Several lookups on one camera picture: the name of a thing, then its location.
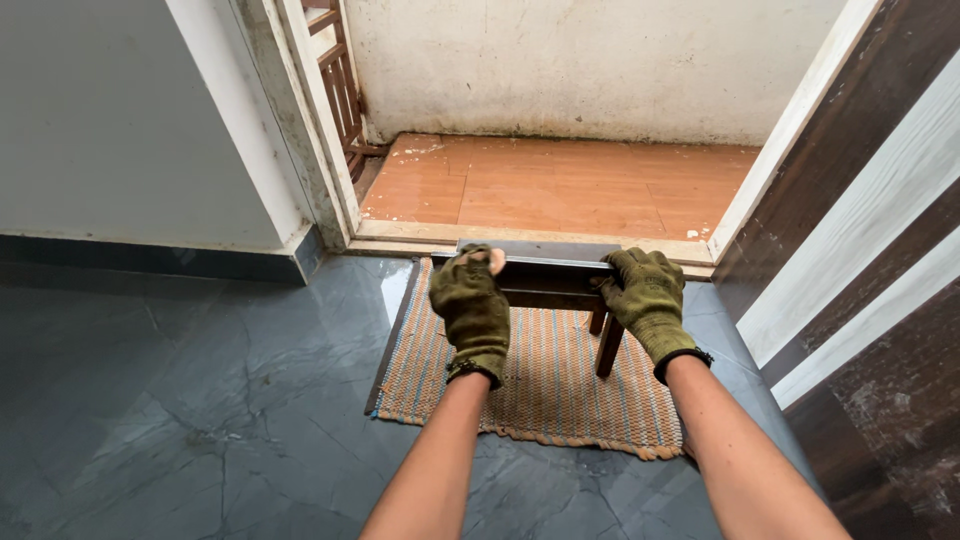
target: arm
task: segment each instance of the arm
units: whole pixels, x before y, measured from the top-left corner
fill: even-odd
[[[689,431],[724,537],[850,538],[827,506],[710,372],[711,359],[681,324],[684,272],[639,248],[605,257],[617,276],[600,285],[613,315],[643,345]]]
[[[468,244],[430,279],[430,305],[456,347],[446,390],[387,484],[360,538],[460,537],[480,411],[500,386],[510,346],[510,306],[493,276],[503,250]]]
[[[725,538],[850,538],[700,358],[676,357],[666,380]]]
[[[459,538],[467,511],[480,409],[490,379],[458,377],[373,508],[361,539]]]

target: person's hand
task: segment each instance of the person's hand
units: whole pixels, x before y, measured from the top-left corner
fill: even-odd
[[[444,319],[446,339],[457,354],[448,366],[447,382],[481,372],[490,389],[500,387],[510,347],[510,305],[493,275],[503,268],[502,250],[468,244],[430,279],[430,305]]]
[[[710,365],[682,326],[684,270],[659,252],[640,248],[617,250],[603,257],[617,276],[600,284],[607,307],[654,361],[654,376],[666,385],[666,365],[680,355],[693,355]]]

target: orange tile floor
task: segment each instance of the orange tile floor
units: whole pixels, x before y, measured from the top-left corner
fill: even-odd
[[[759,148],[402,134],[364,219],[706,240]]]

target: white wall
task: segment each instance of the white wall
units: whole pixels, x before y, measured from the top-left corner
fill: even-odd
[[[4,3],[0,233],[299,241],[305,197],[238,32],[215,0]]]
[[[844,0],[347,0],[374,139],[760,145]]]

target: forearm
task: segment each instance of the forearm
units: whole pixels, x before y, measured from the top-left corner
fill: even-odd
[[[725,538],[850,538],[703,361],[679,356],[666,379]]]
[[[460,537],[480,411],[489,391],[490,379],[480,373],[447,385],[373,508],[361,538]]]

